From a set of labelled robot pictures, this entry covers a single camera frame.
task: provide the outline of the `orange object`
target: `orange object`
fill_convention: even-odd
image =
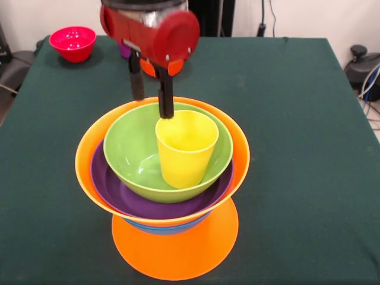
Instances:
[[[154,70],[153,65],[146,61],[145,59],[140,59],[140,66],[142,70],[148,74],[149,76],[156,77],[156,72]],[[167,70],[170,76],[174,76],[180,73],[183,67],[183,59],[180,59],[178,61],[172,61],[169,63]]]
[[[142,70],[148,74],[149,76],[156,77],[156,72],[154,70],[153,65],[149,62],[146,61],[145,59],[140,59],[140,66]]]
[[[238,228],[230,198],[198,226],[173,236],[144,233],[112,218],[113,240],[125,261],[145,275],[170,281],[195,278],[218,266],[232,250]]]
[[[103,115],[87,130],[79,143],[77,153],[75,155],[75,172],[77,174],[77,179],[86,195],[99,207],[112,214],[132,221],[136,221],[137,223],[146,224],[148,226],[176,226],[179,224],[187,223],[189,221],[193,221],[205,213],[216,209],[217,207],[221,206],[222,203],[226,202],[239,189],[248,172],[249,162],[251,159],[248,141],[239,125],[227,114],[207,103],[183,97],[175,97],[174,100],[175,102],[191,104],[209,111],[213,115],[217,116],[230,131],[234,145],[232,157],[234,162],[234,171],[231,184],[224,194],[223,198],[212,207],[195,214],[191,214],[189,216],[173,218],[169,220],[151,220],[147,218],[131,217],[121,214],[120,212],[115,211],[113,208],[109,207],[109,205],[99,196],[95,189],[95,186],[93,185],[90,171],[91,160],[98,144],[100,144],[102,139],[105,137],[106,132],[111,124],[122,114],[138,106],[158,101],[157,97],[151,97],[146,98],[142,101],[129,102]]]

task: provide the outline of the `dark green cloth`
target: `dark green cloth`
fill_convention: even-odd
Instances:
[[[189,283],[379,282],[380,147],[325,39],[201,39],[174,82],[235,119],[252,151],[235,247]],[[1,284],[162,284],[118,254],[74,171],[86,129],[131,98],[112,40],[83,64],[45,42],[0,128]]]

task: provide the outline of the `white wall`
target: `white wall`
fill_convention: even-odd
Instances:
[[[65,26],[87,26],[105,34],[100,0],[0,0],[0,22],[13,52],[35,50],[36,42]]]
[[[344,66],[350,47],[360,43],[380,52],[380,0],[272,0],[276,37],[326,37]],[[257,34],[261,0],[236,0],[233,36]],[[265,36],[272,36],[273,17],[265,0]]]
[[[339,61],[350,59],[355,43],[380,52],[380,0],[272,0],[276,36],[327,37]],[[266,4],[266,36],[273,18]],[[84,25],[104,34],[100,0],[0,0],[0,22],[12,51],[33,50],[38,40],[69,25]],[[236,0],[234,36],[255,36],[261,0]]]

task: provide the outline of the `pink bowl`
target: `pink bowl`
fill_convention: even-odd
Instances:
[[[49,38],[49,43],[59,54],[70,62],[82,62],[93,51],[96,33],[86,27],[62,28]]]

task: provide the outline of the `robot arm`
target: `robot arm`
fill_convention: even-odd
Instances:
[[[100,21],[107,35],[132,50],[129,74],[134,100],[144,98],[140,58],[149,61],[160,80],[162,118],[171,118],[173,80],[170,67],[187,60],[200,37],[198,20],[188,0],[102,0]]]

